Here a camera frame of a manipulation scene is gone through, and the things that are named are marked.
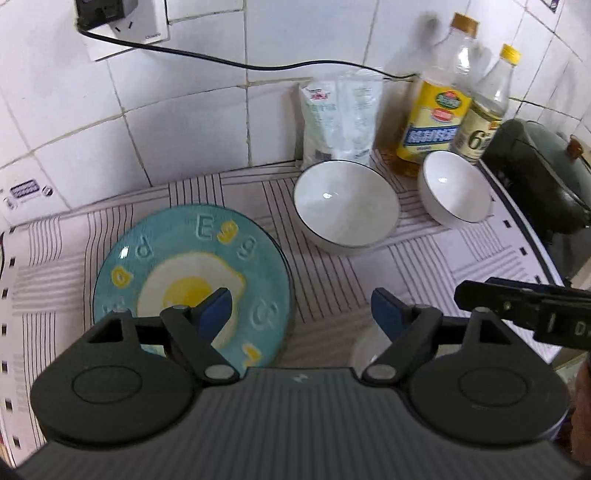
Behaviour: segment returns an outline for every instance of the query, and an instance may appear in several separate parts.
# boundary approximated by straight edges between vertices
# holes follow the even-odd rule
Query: black plug
[[[127,17],[138,6],[138,0],[76,0],[78,26],[91,30]]]

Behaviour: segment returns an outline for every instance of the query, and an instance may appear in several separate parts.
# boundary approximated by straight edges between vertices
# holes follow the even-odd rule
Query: pot lid
[[[532,121],[526,122],[524,128],[532,147],[572,193],[591,207],[591,167],[581,158],[583,149],[577,140],[568,143]]]

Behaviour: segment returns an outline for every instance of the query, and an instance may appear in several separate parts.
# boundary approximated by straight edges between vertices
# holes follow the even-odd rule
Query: black pot
[[[549,239],[591,225],[591,168],[580,153],[542,125],[515,119],[501,125],[482,161]]]

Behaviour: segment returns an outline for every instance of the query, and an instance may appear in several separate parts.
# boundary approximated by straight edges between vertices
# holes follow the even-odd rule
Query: striped tablecloth
[[[492,176],[490,217],[449,230],[424,210],[416,181],[391,174],[378,153],[372,167],[398,192],[402,218],[393,236],[357,257],[320,251],[294,228],[291,192],[299,175],[294,162],[153,187],[5,232],[0,427],[10,460],[19,464],[45,441],[29,404],[31,385],[93,325],[95,280],[112,245],[139,220],[164,208],[225,206],[249,216],[277,240],[291,267],[297,305],[293,332],[277,361],[282,367],[347,365],[351,347],[371,323],[369,297],[375,287],[458,316],[465,313],[453,303],[453,292],[465,279],[497,276],[560,284],[539,241]],[[546,361],[556,354],[556,347],[513,328]]]

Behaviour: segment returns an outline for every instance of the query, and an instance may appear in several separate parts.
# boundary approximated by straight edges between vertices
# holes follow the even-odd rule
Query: white plastic package
[[[325,160],[369,165],[382,82],[379,73],[360,70],[300,87],[305,121],[302,170]]]

